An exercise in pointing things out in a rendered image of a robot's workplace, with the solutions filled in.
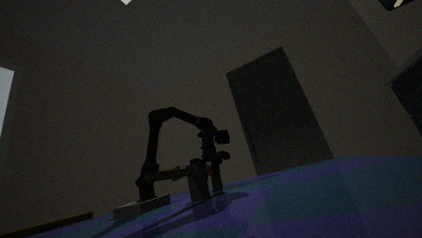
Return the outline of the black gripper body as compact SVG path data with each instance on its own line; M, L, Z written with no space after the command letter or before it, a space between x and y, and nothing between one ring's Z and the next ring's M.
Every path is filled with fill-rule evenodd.
M199 158L194 158L191 159L190 161L190 165L195 164L195 163L203 163L206 164L206 162L211 162L212 160L227 160L230 159L230 154L226 151L219 151L215 154L215 149L216 147L214 146L214 143L204 143L202 144L202 146L200 147L202 149L202 155L201 158L203 159L199 159Z

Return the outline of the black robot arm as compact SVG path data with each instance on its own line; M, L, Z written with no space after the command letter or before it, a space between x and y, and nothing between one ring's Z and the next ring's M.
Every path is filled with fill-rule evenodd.
M150 131L148 136L147 158L141 169L141 175L135 182L136 186L139 186L140 201L138 202L145 202L158 197L155 196L154 182L146 183L143 178L145 177L146 172L158 172L159 165L156 164L155 160L158 146L158 133L162 126L162 122L167 121L171 117L176 117L193 124L203 131L198 133L198 138L202 138L202 144L209 142L214 143L213 137L215 137L215 142L218 145L230 143L228 131L218 131L209 118L196 117L176 109L175 107L162 108L149 112L148 123Z

